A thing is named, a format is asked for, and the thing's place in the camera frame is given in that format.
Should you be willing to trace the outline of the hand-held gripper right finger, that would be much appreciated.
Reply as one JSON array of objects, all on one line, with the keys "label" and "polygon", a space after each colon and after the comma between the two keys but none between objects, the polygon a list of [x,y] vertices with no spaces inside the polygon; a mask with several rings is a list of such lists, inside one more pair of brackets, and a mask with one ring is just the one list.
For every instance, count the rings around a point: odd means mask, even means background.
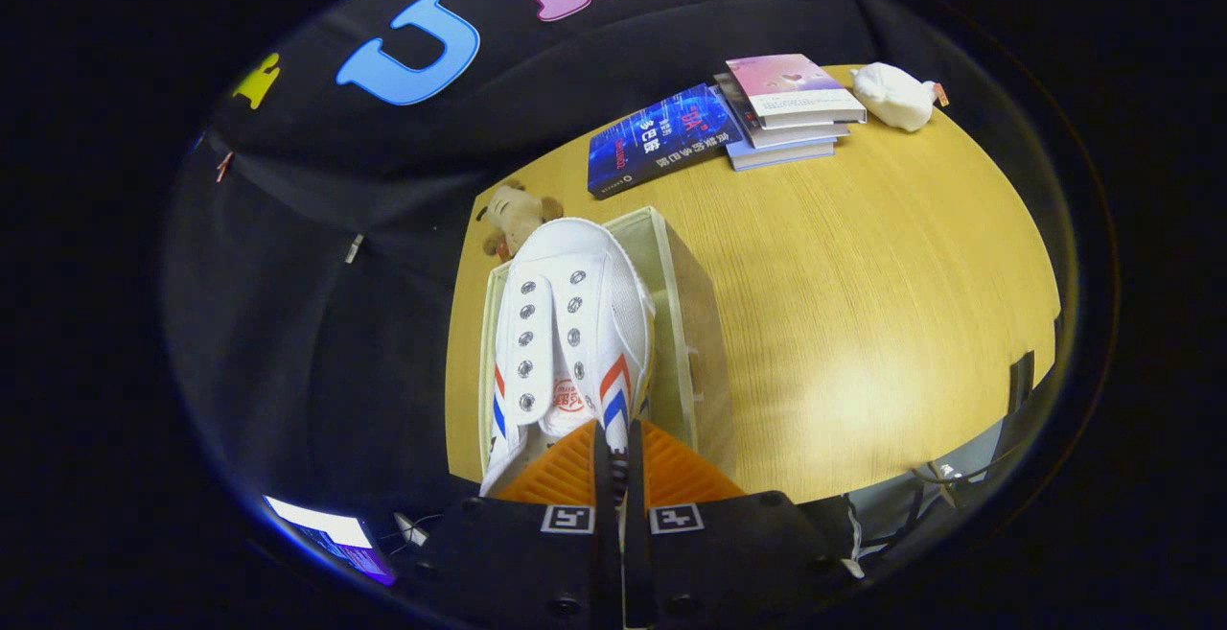
[{"label": "hand-held gripper right finger", "polygon": [[663,504],[710,464],[647,421],[628,431],[627,629],[809,629],[854,589],[849,551],[779,491]]}]

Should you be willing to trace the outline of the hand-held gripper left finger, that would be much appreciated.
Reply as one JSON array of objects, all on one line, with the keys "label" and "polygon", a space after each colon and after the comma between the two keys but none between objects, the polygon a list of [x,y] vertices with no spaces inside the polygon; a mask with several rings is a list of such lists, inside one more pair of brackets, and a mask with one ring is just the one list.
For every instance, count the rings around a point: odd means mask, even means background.
[{"label": "hand-held gripper left finger", "polygon": [[582,467],[587,504],[464,499],[413,554],[413,604],[449,629],[621,629],[609,446],[588,422],[548,448]]}]

